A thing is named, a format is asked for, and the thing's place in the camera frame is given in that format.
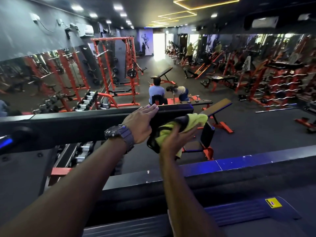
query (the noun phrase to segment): woman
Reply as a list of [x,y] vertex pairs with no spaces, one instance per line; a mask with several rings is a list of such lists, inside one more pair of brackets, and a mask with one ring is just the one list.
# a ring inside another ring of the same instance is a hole
[[179,87],[179,86],[169,86],[166,88],[166,91],[172,92],[173,95],[173,103],[175,104],[176,95],[179,95],[180,101],[189,101],[192,95],[189,94],[188,88]]

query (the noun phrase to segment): ceiling light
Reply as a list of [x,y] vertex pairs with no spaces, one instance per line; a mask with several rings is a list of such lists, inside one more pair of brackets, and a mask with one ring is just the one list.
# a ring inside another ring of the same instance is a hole
[[72,5],[71,8],[74,11],[83,11],[83,8],[80,5]]
[[117,11],[121,11],[121,10],[123,10],[123,7],[121,5],[115,5],[114,9]]
[[97,17],[98,17],[98,15],[97,15],[97,14],[95,14],[95,13],[90,13],[90,17],[92,17],[92,18],[97,18]]

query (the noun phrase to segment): air conditioner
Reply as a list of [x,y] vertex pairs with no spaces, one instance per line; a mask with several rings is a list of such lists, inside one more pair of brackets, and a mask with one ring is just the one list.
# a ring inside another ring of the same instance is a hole
[[252,28],[275,28],[279,17],[264,17],[260,19],[255,19],[252,22]]
[[77,23],[78,29],[79,29],[79,36],[85,37],[85,36],[93,36],[94,31],[93,27],[86,24]]

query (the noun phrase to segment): yellow towel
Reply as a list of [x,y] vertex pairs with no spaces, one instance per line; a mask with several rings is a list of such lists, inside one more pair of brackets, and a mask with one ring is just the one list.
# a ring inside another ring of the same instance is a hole
[[[194,114],[187,114],[187,116],[189,118],[188,118],[188,122],[186,121],[186,123],[181,123],[179,119],[174,119],[173,121],[159,127],[160,129],[159,136],[155,138],[155,141],[159,145],[159,147],[162,145],[164,139],[171,133],[173,127],[176,124],[182,125],[180,128],[180,133],[182,133],[182,132],[186,132],[192,129],[197,124],[201,124],[201,126],[204,126],[208,119],[208,116],[204,114],[194,113]],[[182,150],[180,150],[176,156],[180,158],[181,154],[182,154]]]

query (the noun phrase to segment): yellow sticker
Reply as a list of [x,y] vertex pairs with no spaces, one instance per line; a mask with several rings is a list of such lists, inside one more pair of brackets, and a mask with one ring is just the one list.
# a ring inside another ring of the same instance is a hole
[[282,205],[280,204],[280,202],[278,202],[278,200],[276,199],[276,198],[270,198],[270,199],[266,199],[265,200],[268,204],[269,204],[269,206],[271,207],[271,208],[279,208],[279,207],[282,207]]

